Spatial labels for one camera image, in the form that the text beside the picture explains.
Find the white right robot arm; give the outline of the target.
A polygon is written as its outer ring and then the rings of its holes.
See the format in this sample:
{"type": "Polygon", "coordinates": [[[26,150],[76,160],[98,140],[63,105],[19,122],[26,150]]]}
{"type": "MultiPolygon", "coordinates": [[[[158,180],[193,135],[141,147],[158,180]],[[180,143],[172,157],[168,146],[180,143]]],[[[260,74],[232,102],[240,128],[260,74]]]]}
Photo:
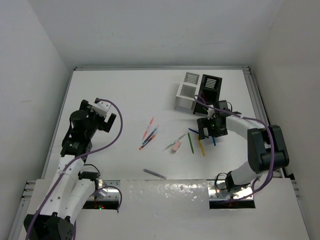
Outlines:
{"type": "Polygon", "coordinates": [[[255,194],[271,181],[275,170],[288,166],[290,159],[280,126],[268,125],[232,111],[226,101],[208,105],[200,95],[193,98],[207,109],[207,116],[197,119],[199,140],[205,139],[204,131],[207,130],[210,137],[223,137],[234,132],[247,141],[247,161],[226,174],[225,191],[232,193],[248,185],[254,186],[260,176],[267,174],[260,187],[252,187],[255,194]]]}

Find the light blue pencil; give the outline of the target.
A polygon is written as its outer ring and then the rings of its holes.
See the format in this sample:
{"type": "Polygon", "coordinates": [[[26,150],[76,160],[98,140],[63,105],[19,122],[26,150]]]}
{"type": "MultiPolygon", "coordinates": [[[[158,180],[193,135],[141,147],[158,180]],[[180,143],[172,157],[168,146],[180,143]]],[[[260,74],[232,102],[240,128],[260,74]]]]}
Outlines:
{"type": "Polygon", "coordinates": [[[217,144],[216,144],[216,139],[215,139],[215,137],[212,137],[212,141],[213,141],[213,145],[216,146],[217,144]]]}

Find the yellow pencil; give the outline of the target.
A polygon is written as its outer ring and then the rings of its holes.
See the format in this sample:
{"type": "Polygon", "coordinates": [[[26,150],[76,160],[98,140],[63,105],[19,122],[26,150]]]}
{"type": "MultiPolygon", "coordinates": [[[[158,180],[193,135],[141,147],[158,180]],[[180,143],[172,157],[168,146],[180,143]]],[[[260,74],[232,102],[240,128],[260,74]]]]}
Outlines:
{"type": "Polygon", "coordinates": [[[201,140],[199,139],[198,136],[197,136],[197,142],[198,142],[198,145],[199,145],[199,147],[200,147],[200,150],[201,150],[201,153],[202,153],[203,157],[205,157],[205,156],[206,156],[206,153],[205,153],[203,144],[202,144],[202,142],[201,142],[201,140]]]}

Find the white green pen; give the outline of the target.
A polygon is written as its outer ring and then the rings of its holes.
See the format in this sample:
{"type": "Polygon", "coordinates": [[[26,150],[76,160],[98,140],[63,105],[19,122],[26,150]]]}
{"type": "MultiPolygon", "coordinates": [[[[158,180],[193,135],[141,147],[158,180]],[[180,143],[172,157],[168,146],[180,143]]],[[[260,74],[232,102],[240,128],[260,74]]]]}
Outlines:
{"type": "Polygon", "coordinates": [[[166,147],[163,149],[163,152],[166,151],[169,147],[173,146],[176,142],[178,142],[179,140],[181,140],[185,135],[186,135],[186,133],[184,133],[183,135],[181,135],[180,137],[178,137],[176,140],[174,140],[172,143],[170,143],[168,146],[166,146],[166,147]]]}

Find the dark blue pencil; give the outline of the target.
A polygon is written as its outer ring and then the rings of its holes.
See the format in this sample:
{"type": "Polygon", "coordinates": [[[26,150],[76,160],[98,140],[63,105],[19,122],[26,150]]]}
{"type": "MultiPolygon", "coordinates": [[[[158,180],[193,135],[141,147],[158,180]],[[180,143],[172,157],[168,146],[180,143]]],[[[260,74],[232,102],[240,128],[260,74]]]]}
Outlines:
{"type": "Polygon", "coordinates": [[[193,133],[195,133],[195,134],[197,134],[197,135],[199,135],[199,132],[194,130],[194,129],[192,129],[192,128],[188,128],[188,130],[193,132],[193,133]]]}

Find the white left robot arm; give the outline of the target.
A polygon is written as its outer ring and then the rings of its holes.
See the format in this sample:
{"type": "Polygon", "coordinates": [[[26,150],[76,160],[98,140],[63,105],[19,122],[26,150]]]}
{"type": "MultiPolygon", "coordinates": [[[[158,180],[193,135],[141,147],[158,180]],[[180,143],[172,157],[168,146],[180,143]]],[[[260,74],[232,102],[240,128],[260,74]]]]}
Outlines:
{"type": "Polygon", "coordinates": [[[88,154],[59,159],[36,211],[24,221],[27,240],[201,240],[209,212],[206,178],[137,180],[99,186],[79,179],[88,154]]]}

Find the pink eraser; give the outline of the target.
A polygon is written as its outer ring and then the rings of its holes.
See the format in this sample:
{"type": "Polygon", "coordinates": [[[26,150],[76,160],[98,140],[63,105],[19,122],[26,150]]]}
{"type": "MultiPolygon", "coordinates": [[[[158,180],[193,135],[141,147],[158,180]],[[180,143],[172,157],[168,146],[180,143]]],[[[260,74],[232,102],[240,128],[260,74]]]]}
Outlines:
{"type": "Polygon", "coordinates": [[[177,150],[179,149],[179,147],[181,146],[181,142],[180,141],[176,141],[173,145],[172,145],[172,149],[171,149],[171,151],[172,151],[172,153],[176,153],[177,152],[177,150]]]}

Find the green pencil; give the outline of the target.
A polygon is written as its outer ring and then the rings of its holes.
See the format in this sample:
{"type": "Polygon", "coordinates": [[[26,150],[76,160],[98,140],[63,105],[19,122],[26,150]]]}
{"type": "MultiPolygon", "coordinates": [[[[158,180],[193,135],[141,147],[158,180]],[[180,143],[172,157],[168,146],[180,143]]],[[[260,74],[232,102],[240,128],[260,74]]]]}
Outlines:
{"type": "Polygon", "coordinates": [[[189,132],[187,133],[187,136],[188,136],[191,152],[192,152],[192,154],[194,154],[195,152],[194,152],[194,148],[193,148],[193,143],[192,143],[191,135],[189,132]]]}

